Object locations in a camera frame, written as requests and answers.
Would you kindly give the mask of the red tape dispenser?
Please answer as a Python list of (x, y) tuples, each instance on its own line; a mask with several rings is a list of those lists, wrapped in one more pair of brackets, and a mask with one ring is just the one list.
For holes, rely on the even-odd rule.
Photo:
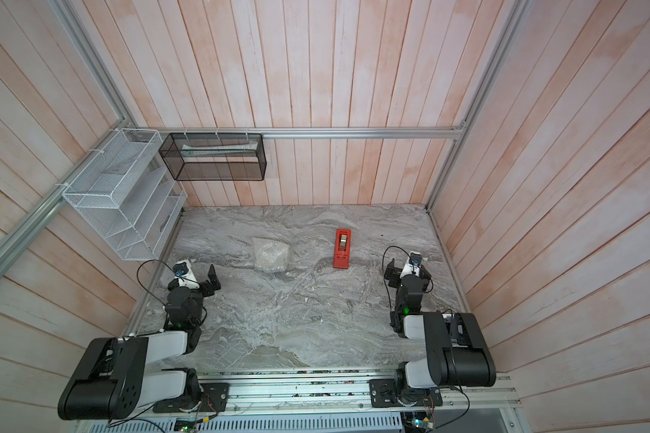
[[(341, 235), (348, 235), (348, 242), (346, 245), (341, 243)], [(351, 241), (351, 230), (350, 229), (338, 229), (336, 231), (335, 239), (335, 248), (333, 256), (333, 267), (335, 269), (348, 269), (350, 267), (350, 241)]]

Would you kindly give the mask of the black mesh wall basket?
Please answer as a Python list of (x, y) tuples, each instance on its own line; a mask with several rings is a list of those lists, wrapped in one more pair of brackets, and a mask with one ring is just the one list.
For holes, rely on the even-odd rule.
[(250, 133), (170, 133), (159, 153), (178, 181), (262, 181), (263, 137)]

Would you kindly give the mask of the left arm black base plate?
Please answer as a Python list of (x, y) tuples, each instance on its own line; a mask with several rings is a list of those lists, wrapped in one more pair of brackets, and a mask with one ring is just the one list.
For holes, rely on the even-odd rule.
[(175, 399), (157, 402), (154, 413), (211, 412), (221, 413), (227, 408), (229, 384), (227, 382), (201, 382), (197, 389), (186, 391)]

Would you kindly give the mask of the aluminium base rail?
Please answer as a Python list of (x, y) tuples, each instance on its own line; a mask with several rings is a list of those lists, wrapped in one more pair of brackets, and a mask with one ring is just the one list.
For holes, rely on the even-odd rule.
[[(355, 367), (352, 369), (268, 369), (258, 371), (200, 373), (201, 384), (227, 384), (229, 415), (285, 415), (334, 412), (373, 412), (369, 382), (392, 379), (392, 367)], [(497, 376), (491, 388), (467, 387), (460, 393), (441, 389), (433, 403), (421, 403), (418, 408), (443, 411), (472, 409), (520, 408), (522, 402), (506, 373)]]

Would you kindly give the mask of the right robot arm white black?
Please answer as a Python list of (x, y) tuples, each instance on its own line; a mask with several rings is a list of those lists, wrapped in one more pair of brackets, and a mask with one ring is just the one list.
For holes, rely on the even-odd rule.
[(390, 307), (390, 326), (399, 337), (424, 343), (425, 355), (404, 361), (391, 380), (369, 383), (375, 407), (416, 406), (441, 402), (443, 388), (490, 388), (498, 377), (476, 317), (467, 312), (424, 311), (424, 296), (433, 291), (433, 277), (418, 253), (406, 253), (404, 265), (381, 260)]

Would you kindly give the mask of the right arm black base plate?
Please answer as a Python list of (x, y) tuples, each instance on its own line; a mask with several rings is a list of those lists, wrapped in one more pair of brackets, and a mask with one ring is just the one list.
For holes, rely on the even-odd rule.
[(370, 402), (374, 408), (442, 406), (439, 388), (416, 389), (397, 379), (373, 379), (368, 382)]

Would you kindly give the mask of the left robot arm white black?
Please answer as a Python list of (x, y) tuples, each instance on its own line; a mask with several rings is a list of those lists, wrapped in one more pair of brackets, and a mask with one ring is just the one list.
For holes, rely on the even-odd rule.
[(63, 420), (127, 420), (136, 410), (157, 413), (225, 411), (227, 384), (202, 384), (197, 371), (175, 367), (149, 373), (151, 364), (189, 355), (209, 317), (205, 299), (221, 289), (214, 267), (197, 279), (190, 260), (172, 266), (164, 325), (155, 333), (100, 337), (88, 345), (58, 402)]

